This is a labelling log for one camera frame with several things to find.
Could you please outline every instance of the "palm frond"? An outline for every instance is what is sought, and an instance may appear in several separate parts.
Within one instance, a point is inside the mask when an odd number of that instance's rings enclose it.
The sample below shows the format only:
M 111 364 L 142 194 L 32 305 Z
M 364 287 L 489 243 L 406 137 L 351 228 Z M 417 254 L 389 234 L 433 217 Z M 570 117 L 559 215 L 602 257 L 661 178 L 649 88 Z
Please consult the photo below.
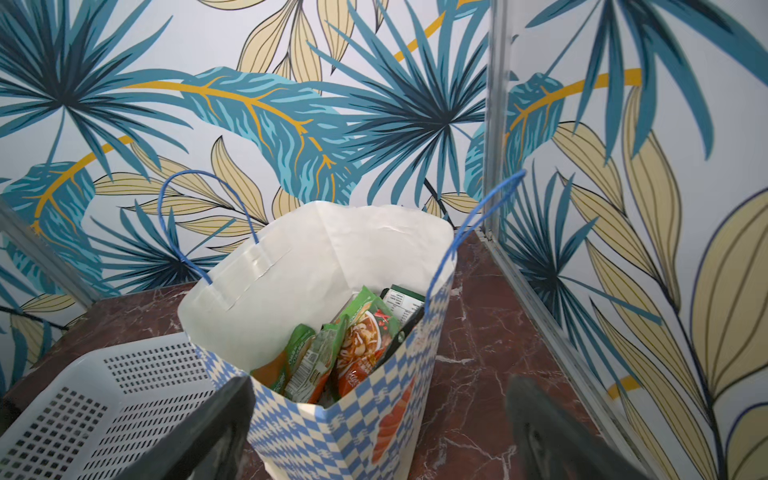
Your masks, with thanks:
M 544 24 L 585 2 L 586 0 L 556 0 L 526 26 L 531 28 Z M 704 151 L 709 157 L 714 143 L 712 117 L 685 52 L 662 18 L 660 10 L 688 24 L 741 63 L 764 84 L 768 84 L 768 51 L 739 22 L 710 0 L 596 0 L 596 2 L 595 6 L 599 2 L 604 2 L 604 7 L 588 62 L 577 123 L 587 107 L 604 51 L 607 48 L 609 72 L 608 101 L 605 111 L 607 160 L 611 156 L 618 136 L 621 104 L 624 100 L 624 60 L 616 14 L 616 11 L 621 11 L 637 48 L 637 56 L 643 72 L 643 99 L 632 154 L 637 155 L 643 146 L 656 115 L 656 59 L 658 58 L 685 97 L 699 127 Z
M 560 197 L 554 199 L 554 186 L 558 174 L 550 178 L 543 203 L 539 200 L 535 166 L 531 166 L 533 198 L 522 184 L 502 211 L 501 245 L 513 263 L 519 266 L 523 277 L 530 283 L 560 328 L 568 334 L 574 348 L 580 350 L 592 372 L 598 376 L 588 345 L 595 351 L 606 370 L 618 383 L 619 376 L 604 352 L 609 352 L 624 369 L 632 373 L 611 341 L 599 328 L 581 302 L 561 280 L 560 274 L 576 250 L 587 238 L 597 219 L 585 224 L 568 239 L 564 238 L 564 223 L 571 202 L 573 180 L 568 181 Z M 554 214 L 554 225 L 551 219 Z
M 414 201 L 420 205 L 422 186 L 435 152 L 438 195 L 446 174 L 450 175 L 455 191 L 461 190 L 453 126 L 484 120 L 485 99 L 480 97 L 485 90 L 486 67 L 480 63 L 488 48 L 487 35 L 472 51 L 471 43 L 488 11 L 488 3 L 481 2 L 473 10 L 455 55 L 451 53 L 450 40 L 457 8 L 453 5 L 455 2 L 449 3 L 452 6 L 445 11 L 437 51 L 433 51 L 424 28 L 411 5 L 406 2 L 419 44 L 421 68 L 384 8 L 380 11 L 404 56 L 405 66 L 397 61 L 357 12 L 350 9 L 349 13 L 367 48 L 341 31 L 336 31 L 381 74 L 384 83 L 313 48 L 333 67 L 369 88 L 351 88 L 326 82 L 309 83 L 313 88 L 339 95 L 332 99 L 335 101 L 334 106 L 360 112 L 349 117 L 352 124 L 349 135 L 354 138 L 350 142 L 350 147 L 355 151 L 353 160 L 362 163 L 363 172 L 385 165 L 368 192 L 369 203 L 373 202 L 382 185 L 395 171 L 411 159 L 411 163 L 396 181 L 390 200 L 397 204 L 405 185 L 417 174 Z
M 118 260 L 118 262 L 104 263 L 104 268 L 122 272 L 104 280 L 121 283 L 119 285 L 121 289 L 132 287 L 131 292 L 151 290 L 162 286 L 199 280 L 200 274 L 187 265 L 174 252 L 165 236 L 157 231 L 152 220 L 141 209 L 138 202 L 134 203 L 139 226 L 144 235 L 140 234 L 136 226 L 131 223 L 125 210 L 120 211 L 120 222 L 127 232 L 126 234 L 112 230 L 98 220 L 94 220 L 104 232 L 114 238 L 114 240 L 105 240 L 99 237 L 91 237 L 94 242 L 109 248 L 109 250 L 97 250 L 103 258 Z M 173 211 L 170 212 L 167 225 L 170 241 L 178 249 L 178 232 Z M 211 255 L 190 260 L 201 269 L 208 271 L 226 256 Z
M 174 104 L 177 100 L 173 95 L 112 93 L 129 84 L 180 76 L 177 72 L 164 70 L 123 73 L 155 43 L 167 27 L 167 22 L 143 41 L 113 55 L 119 41 L 150 1 L 144 0 L 111 35 L 101 41 L 99 38 L 111 20 L 118 0 L 84 0 L 72 20 L 69 16 L 69 0 L 3 2 L 0 5 L 0 71 L 11 79 L 0 79 L 0 96 L 32 101 L 9 105 L 0 110 L 0 117 L 22 114 L 0 127 L 0 137 L 13 134 L 64 109 L 108 173 L 109 165 L 101 149 L 104 142 L 117 150 L 136 171 L 146 176 L 144 165 L 105 127 L 134 139 L 156 162 L 159 160 L 154 149 L 140 134 L 154 136 L 184 148 L 161 132 L 120 114 L 134 114 L 189 126 L 169 115 L 135 105 L 149 101 Z M 54 141 L 48 163 L 57 146 L 58 142 Z

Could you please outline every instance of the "beige leaf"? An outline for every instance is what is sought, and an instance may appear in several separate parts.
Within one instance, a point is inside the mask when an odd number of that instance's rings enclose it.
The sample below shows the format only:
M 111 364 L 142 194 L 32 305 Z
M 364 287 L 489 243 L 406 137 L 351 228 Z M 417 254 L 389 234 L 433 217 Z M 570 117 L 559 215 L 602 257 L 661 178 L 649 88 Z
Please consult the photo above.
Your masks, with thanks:
M 560 180 L 563 185 L 567 183 L 562 176 L 560 176 Z M 629 224 L 629 220 L 616 207 L 595 192 L 578 185 L 574 185 L 571 190 L 571 200 L 573 200 L 576 210 L 587 222 L 591 222 L 595 217 L 600 217 L 592 227 L 592 231 L 600 236 L 605 243 L 628 262 L 651 275 L 654 279 L 658 277 L 656 267 L 645 250 L 645 245 Z
M 478 206 L 478 201 L 469 195 L 461 193 L 443 194 L 440 196 L 444 204 L 448 204 L 456 210 L 468 214 Z
M 272 216 L 277 220 L 283 215 L 294 211 L 303 204 L 301 200 L 289 194 L 282 187 L 277 189 L 275 198 L 272 200 Z
M 270 70 L 277 45 L 297 1 L 288 0 L 277 13 L 256 26 L 245 41 L 240 61 L 237 62 L 237 70 L 246 73 L 267 73 Z
M 728 442 L 728 479 L 761 480 L 768 472 L 768 404 L 748 409 Z
M 163 182 L 151 178 L 147 180 L 140 174 L 116 172 L 112 174 L 112 180 L 104 175 L 94 182 L 97 195 L 157 195 Z M 165 189 L 166 195 L 178 195 L 171 187 Z
M 227 149 L 224 147 L 224 138 L 219 137 L 210 151 L 210 163 L 214 167 L 214 173 L 221 180 L 224 180 L 233 190 L 237 192 L 240 199 L 247 208 L 246 214 L 252 218 L 258 219 L 261 223 L 266 223 L 266 214 L 264 213 L 264 202 L 261 199 L 259 187 L 232 161 Z M 235 204 L 238 204 L 237 198 L 232 192 L 227 190 L 230 198 Z
M 74 299 L 69 295 L 51 295 L 43 293 L 22 305 L 22 312 L 46 313 L 58 312 L 74 305 Z
M 699 471 L 704 480 L 715 480 L 717 475 L 710 446 L 707 444 L 707 439 L 704 437 L 699 423 L 683 401 L 680 393 L 648 357 L 624 338 L 594 304 L 592 306 L 603 331 L 632 368 L 656 406 L 659 407 L 661 415 L 667 420 L 667 424 L 696 466 L 696 470 Z
M 389 4 L 389 0 L 381 0 L 381 4 L 382 7 L 386 8 L 387 4 Z M 384 22 L 384 14 L 381 13 L 379 2 L 376 0 L 373 0 L 373 9 L 376 10 L 376 31 L 379 31 L 379 27 L 381 27 L 382 22 Z
M 635 158 L 630 158 L 640 111 L 640 88 L 632 88 L 624 114 L 624 167 L 637 209 L 654 245 L 664 285 L 673 307 L 680 310 L 675 257 L 680 240 L 680 191 L 667 157 L 652 131 Z
M 240 10 L 241 8 L 253 7 L 258 5 L 264 0 L 200 0 L 209 7 L 218 8 L 220 10 Z
M 587 241 L 586 244 L 594 271 L 598 274 L 598 279 L 600 279 L 605 293 L 661 318 L 661 313 L 654 305 L 653 300 L 640 285 L 600 253 L 592 243 Z M 663 324 L 658 325 L 621 305 L 614 304 L 614 306 L 632 333 L 670 370 L 699 409 L 703 411 L 703 400 L 694 376 L 667 324 L 662 321 Z
M 716 399 L 768 365 L 768 190 L 723 222 L 699 268 L 691 329 Z
M 188 222 L 177 222 L 179 227 L 192 230 L 193 232 L 202 233 L 203 235 L 213 235 L 216 230 L 219 230 L 227 222 L 234 217 L 225 217 L 224 215 L 214 215 L 212 217 L 200 218 L 197 220 L 191 220 Z M 261 230 L 263 225 L 257 221 L 253 221 L 253 229 L 255 231 Z M 248 222 L 242 218 L 235 218 L 234 223 L 220 231 L 217 237 L 239 237 L 240 235 L 250 235 L 250 228 Z
M 283 60 L 272 70 L 272 73 L 290 80 L 290 54 L 286 53 Z
M 576 134 L 574 125 L 573 121 L 559 124 L 552 140 L 603 191 L 608 201 L 624 212 L 621 179 L 614 160 L 605 163 L 605 145 L 587 125 L 579 124 Z
M 424 206 L 424 208 L 428 214 L 434 215 L 437 218 L 442 218 L 440 204 L 437 203 L 437 200 L 435 200 L 434 197 L 429 197 L 429 200 L 427 200 L 427 204 Z
M 352 7 L 357 8 L 357 0 L 351 0 L 351 2 Z M 318 0 L 317 11 L 320 14 L 320 24 L 323 26 L 323 33 L 326 34 L 331 56 L 341 60 L 348 44 L 339 32 L 331 28 L 331 25 L 344 32 L 344 35 L 352 36 L 355 23 L 349 14 L 347 0 Z
M 34 364 L 40 358 L 43 345 L 43 324 L 25 316 L 11 314 L 11 326 L 27 340 L 27 362 Z
M 176 174 L 178 172 L 189 170 L 188 167 L 185 167 L 184 165 L 174 162 L 173 160 L 169 160 L 165 157 L 159 157 L 161 167 L 158 168 L 157 165 L 152 160 L 150 160 L 147 154 L 143 150 L 141 150 L 141 148 L 138 147 L 135 143 L 131 144 L 131 148 L 133 149 L 134 153 L 139 158 L 139 160 L 141 160 L 141 163 L 143 163 L 147 168 L 152 170 L 155 174 L 163 177 L 163 179 L 167 179 L 171 175 Z M 222 205 L 224 207 L 232 207 L 226 200 L 216 195 L 216 193 L 213 191 L 213 189 L 210 188 L 208 183 L 206 183 L 206 181 L 203 180 L 203 177 L 201 175 L 198 175 L 198 174 L 182 175 L 180 177 L 174 178 L 172 183 L 175 185 L 178 185 L 179 187 L 188 188 L 197 194 L 203 195 L 213 200 L 219 205 Z
M 648 424 L 643 420 L 637 409 L 634 408 L 629 398 L 621 395 L 621 403 L 624 404 L 624 411 L 627 413 L 627 419 L 630 425 L 632 425 L 632 429 L 640 436 L 645 446 L 656 459 L 656 462 L 664 470 L 664 473 L 667 474 L 667 478 L 669 480 L 680 480 L 680 476 L 672 466 L 672 462 L 670 462 L 669 457 L 664 452 L 664 448 L 656 440 L 653 432 L 648 428 Z
M 320 56 L 312 51 L 310 45 L 317 46 L 315 35 L 312 33 L 310 22 L 306 19 L 304 8 L 299 7 L 293 19 L 293 30 L 290 36 L 290 64 L 293 76 L 298 82 L 323 79 Z
M 157 198 L 141 204 L 139 207 L 148 215 L 157 215 Z M 198 214 L 216 207 L 219 207 L 219 205 L 208 200 L 187 197 L 185 195 L 165 197 L 163 199 L 163 215 L 170 215 L 171 208 L 174 209 L 174 215 L 178 216 Z M 136 207 L 127 207 L 127 209 L 135 211 Z
M 221 252 L 221 253 L 232 253 L 246 240 L 248 239 L 243 238 L 242 240 L 238 240 L 237 242 L 229 243 L 227 245 L 222 245 L 221 247 L 208 247 L 208 248 L 210 248 L 211 250 L 216 250 L 217 252 Z

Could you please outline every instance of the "snack packet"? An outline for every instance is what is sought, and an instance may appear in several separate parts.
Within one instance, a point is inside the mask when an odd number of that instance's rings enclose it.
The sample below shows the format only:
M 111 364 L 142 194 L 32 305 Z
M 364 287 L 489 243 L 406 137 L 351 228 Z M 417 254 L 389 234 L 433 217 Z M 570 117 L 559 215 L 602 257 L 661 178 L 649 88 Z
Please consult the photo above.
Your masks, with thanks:
M 334 323 L 326 323 L 315 336 L 283 393 L 297 403 L 317 403 L 331 368 L 339 355 L 349 316 L 342 314 Z
M 334 368 L 339 397 L 351 392 L 371 374 L 400 330 L 400 322 L 386 303 L 365 287 L 344 309 L 342 316 L 345 315 L 351 321 Z
M 293 329 L 288 345 L 275 360 L 250 371 L 250 375 L 262 385 L 282 394 L 306 351 L 312 345 L 315 329 L 300 323 Z
M 387 304 L 392 313 L 400 319 L 400 325 L 410 321 L 420 306 L 424 305 L 425 298 L 416 292 L 392 285 L 382 292 L 382 300 Z

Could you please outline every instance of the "barcode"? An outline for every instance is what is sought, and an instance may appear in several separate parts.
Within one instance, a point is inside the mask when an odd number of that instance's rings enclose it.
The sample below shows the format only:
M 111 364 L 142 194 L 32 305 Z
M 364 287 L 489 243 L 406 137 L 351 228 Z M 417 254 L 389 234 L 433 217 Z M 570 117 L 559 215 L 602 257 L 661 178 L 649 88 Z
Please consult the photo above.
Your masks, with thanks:
M 299 364 L 299 369 L 296 371 L 296 373 L 293 374 L 293 376 L 290 379 L 290 382 L 288 382 L 288 385 L 286 385 L 286 393 L 288 393 L 291 396 L 296 395 L 301 385 L 303 385 L 304 382 L 312 374 L 312 371 L 314 370 L 314 366 L 315 366 L 315 361 L 317 360 L 317 354 L 318 352 L 314 350 L 310 350 L 309 352 L 306 353 L 304 358 L 301 360 L 301 364 Z

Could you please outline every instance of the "instant noodle packet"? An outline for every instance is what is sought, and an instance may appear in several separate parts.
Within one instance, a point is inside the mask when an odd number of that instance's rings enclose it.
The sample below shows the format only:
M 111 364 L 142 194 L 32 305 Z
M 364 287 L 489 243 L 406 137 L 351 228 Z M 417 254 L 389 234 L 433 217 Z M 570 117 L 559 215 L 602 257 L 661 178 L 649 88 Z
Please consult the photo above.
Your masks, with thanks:
M 350 320 L 333 369 L 339 397 L 351 392 L 371 374 L 400 330 L 399 320 L 386 303 L 366 287 L 341 316 L 348 316 Z

